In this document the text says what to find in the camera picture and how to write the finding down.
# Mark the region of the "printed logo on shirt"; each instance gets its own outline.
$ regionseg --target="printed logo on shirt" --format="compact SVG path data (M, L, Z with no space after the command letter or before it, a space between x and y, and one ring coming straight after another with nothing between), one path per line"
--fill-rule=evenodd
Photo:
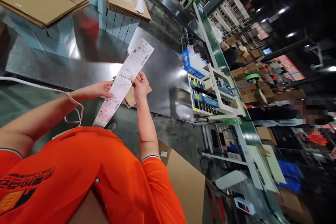
M26 203L38 185L54 174L55 167L32 174L11 173L0 180L0 189L15 190L5 195L0 194L0 216Z

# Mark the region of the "hand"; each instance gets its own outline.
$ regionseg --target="hand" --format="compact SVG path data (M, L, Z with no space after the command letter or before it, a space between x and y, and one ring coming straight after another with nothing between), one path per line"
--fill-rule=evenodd
M113 84L113 81L98 82L91 86L77 89L71 92L70 95L72 96L72 98L74 98L78 102L94 99L100 96L112 98L113 94L109 93L112 84Z
M131 82L134 87L134 99L137 102L138 100L147 98L147 88L149 86L146 75L143 72L139 72L137 77L132 76Z

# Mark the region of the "shirt sleeve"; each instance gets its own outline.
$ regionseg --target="shirt sleeve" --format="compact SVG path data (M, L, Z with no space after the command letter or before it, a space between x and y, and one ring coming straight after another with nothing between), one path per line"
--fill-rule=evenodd
M0 178L21 160L22 156L19 152L12 149L0 148Z
M187 223L164 163L157 156L153 156L144 159L141 164L162 223Z

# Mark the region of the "blue bin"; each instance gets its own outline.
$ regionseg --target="blue bin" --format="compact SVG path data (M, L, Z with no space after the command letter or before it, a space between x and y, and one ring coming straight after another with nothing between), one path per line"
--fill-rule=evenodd
M190 73L192 76L195 76L196 78L202 79L205 75L197 71L195 68L193 68L190 65L190 58L189 58L189 51L188 48L185 49L181 54L184 70L186 70L188 73Z
M278 161L278 163L279 163L279 166L280 166L280 169L283 175L290 176L294 178L295 180L285 177L287 184L277 183L277 182L275 182L275 184L287 190L298 193L301 189L301 183L299 183L298 181L301 181L301 179L304 178L304 175L302 174L301 170L296 164L293 164L293 163L289 163L285 161Z

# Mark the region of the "stack of blue boxes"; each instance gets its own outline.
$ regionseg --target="stack of blue boxes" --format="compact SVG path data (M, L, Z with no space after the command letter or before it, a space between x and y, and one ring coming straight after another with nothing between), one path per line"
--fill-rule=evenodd
M139 20L108 10L105 0L89 0L89 2L98 8L99 28L129 44Z
M6 10L6 14L3 21L32 48L69 58L77 45L71 16L43 30L10 10Z

